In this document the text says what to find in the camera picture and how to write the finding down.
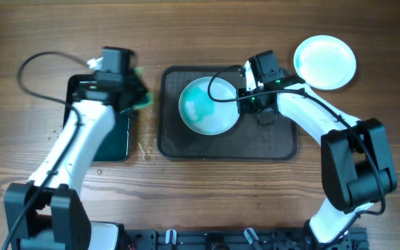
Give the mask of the green yellow sponge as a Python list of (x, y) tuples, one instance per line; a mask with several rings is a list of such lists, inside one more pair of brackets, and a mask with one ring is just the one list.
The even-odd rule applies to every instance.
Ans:
[(152, 92), (148, 90), (144, 81), (142, 80), (143, 68), (136, 67), (133, 69), (132, 83), (133, 83), (133, 97), (132, 107), (136, 110), (146, 108), (153, 103)]

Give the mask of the white plate top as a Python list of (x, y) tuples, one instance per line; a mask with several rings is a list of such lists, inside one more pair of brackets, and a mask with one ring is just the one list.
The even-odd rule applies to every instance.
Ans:
[(304, 40), (294, 52), (293, 65), (307, 84), (319, 90), (344, 87), (357, 69), (352, 49), (330, 35), (316, 35)]

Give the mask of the white plate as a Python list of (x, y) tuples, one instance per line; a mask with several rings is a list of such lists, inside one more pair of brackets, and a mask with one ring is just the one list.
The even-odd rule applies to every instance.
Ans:
[(307, 84), (319, 90), (344, 87), (357, 69), (352, 49), (330, 35), (316, 35), (304, 40), (294, 52), (293, 65)]
[(221, 78), (201, 77), (189, 83), (178, 101), (178, 111), (188, 128), (202, 135), (219, 135), (239, 120), (236, 89)]

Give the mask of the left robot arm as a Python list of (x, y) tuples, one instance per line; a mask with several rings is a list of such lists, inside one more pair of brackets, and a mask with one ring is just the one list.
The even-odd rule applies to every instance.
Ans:
[(4, 249), (134, 249), (123, 224), (93, 222), (80, 199), (81, 186), (99, 147), (125, 111), (148, 106), (151, 95), (136, 69), (131, 49), (104, 47), (101, 57), (70, 59), (93, 71), (64, 100), (28, 89), (26, 59), (17, 72), (19, 88), (68, 110), (62, 133), (26, 183), (11, 183), (4, 196), (8, 235)]

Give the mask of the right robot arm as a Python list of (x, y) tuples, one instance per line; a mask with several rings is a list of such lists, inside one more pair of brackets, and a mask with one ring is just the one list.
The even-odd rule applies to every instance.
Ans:
[(238, 92), (241, 106), (291, 119), (320, 146), (326, 198), (304, 224), (302, 249), (333, 247), (357, 219), (385, 212), (385, 197), (396, 190), (397, 175), (380, 121), (338, 110), (300, 76), (279, 67), (273, 51), (250, 57), (241, 75), (246, 83)]

